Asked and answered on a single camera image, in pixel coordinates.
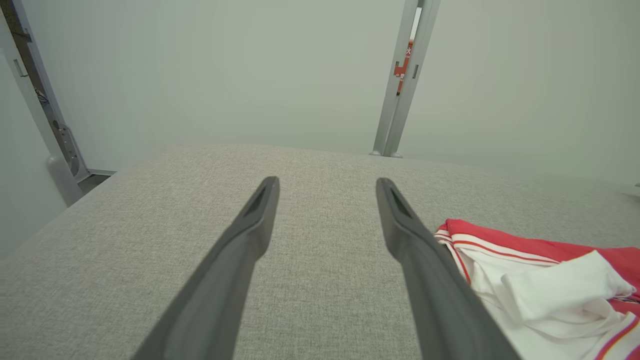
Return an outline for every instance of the white wall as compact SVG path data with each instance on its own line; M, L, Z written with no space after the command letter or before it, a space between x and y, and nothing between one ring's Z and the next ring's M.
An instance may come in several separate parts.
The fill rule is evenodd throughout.
M13 66L10 62L13 57L7 58L4 53L5 50L0 48L2 258L67 208L45 165L50 152L13 76L10 67Z
M87 167L120 170L174 143L369 153L404 1L22 3Z
M415 33L418 31L418 21L420 20L420 14L422 14L422 8L415 9L413 26L411 27L411 35L409 36L409 39L411 40L415 40Z
M640 182L640 1L442 0L405 158Z

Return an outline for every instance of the mattress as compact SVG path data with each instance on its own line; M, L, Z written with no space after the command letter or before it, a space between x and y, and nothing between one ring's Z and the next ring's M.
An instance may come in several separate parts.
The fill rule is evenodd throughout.
M3 261L7 358L130 357L266 176L280 178L237 359L419 358L375 181L427 228L638 246L640 196L587 179L259 145L172 147L116 173Z

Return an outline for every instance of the door frame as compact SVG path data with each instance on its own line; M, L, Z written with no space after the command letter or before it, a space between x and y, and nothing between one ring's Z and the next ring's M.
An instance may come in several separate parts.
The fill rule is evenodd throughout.
M415 39L413 40L412 55L409 58L406 75L403 79L402 91L398 95L397 89L400 78L395 76L395 69L396 66L404 64L406 47L409 44L411 28L418 7L422 8L422 12L420 13ZM440 0L406 0L404 2L396 49L378 123L378 132L370 155L402 158L397 149L409 109L411 108L415 87L420 79L439 7Z
M82 191L80 187L78 187L74 176L71 174L71 170L62 155L58 141L51 131L49 120L40 105L36 92L33 90L33 83L27 75L26 68L22 62L22 56L13 41L9 25L7 25L4 19L2 10L0 10L0 15L2 15L2 19L0 19L0 48L2 52L0 55L6 58L18 89L29 108L33 122L49 151L49 157L42 159L42 166L47 167L47 171L58 188L62 199L67 206L71 206L82 197Z
M11 0L13 2L13 7L15 8L15 12L18 15L18 20L20 21L20 25L22 26L22 30L29 35L31 41L27 43L27 47L29 48L29 52L31 53L31 58L33 63L35 64L36 71L38 72L38 77L42 82L42 86L44 87L44 92L47 95L49 100L49 106L51 110L49 112L49 116L47 116L48 121L57 120L58 124L70 129L70 126L65 121L65 117L62 115L62 111L60 110L60 105L58 104L58 100L53 91L53 87L51 86L51 82L49 81L49 77L47 75L47 71L44 67L44 62L42 61L42 57L40 56L40 51L38 51L38 45L36 39L31 30L31 25L29 24L29 19L27 18L27 13L24 10L24 6L22 5L22 0ZM80 153L80 148L77 146L76 141L73 139L73 135L71 131L67 131L63 133L65 137L65 143L68 143L70 147L66 149L61 149L61 151L67 151L67 149L71 148L72 150L69 152L73 152L72 155L76 157L76 161L74 166L76 167L77 173L74 174L74 178L76 182L80 182L91 175L89 170L86 167L86 163L84 162L84 158Z

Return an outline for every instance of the red sign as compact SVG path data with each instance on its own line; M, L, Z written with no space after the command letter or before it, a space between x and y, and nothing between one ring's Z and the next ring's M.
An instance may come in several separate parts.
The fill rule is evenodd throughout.
M409 46L406 47L406 55L404 56L404 65L402 67L396 67L396 71L394 71L394 75L397 78L400 78L400 84L398 84L398 93L396 95L400 95L400 90L402 90L402 83L404 81L404 75L406 74L406 67L409 66L409 58L411 57L412 47L413 40L409 40Z

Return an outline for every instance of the red and white shirt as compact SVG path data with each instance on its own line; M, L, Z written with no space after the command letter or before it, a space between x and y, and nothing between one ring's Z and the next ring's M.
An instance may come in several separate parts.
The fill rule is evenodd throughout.
M640 359L640 249L521 238L453 219L435 237L522 359Z

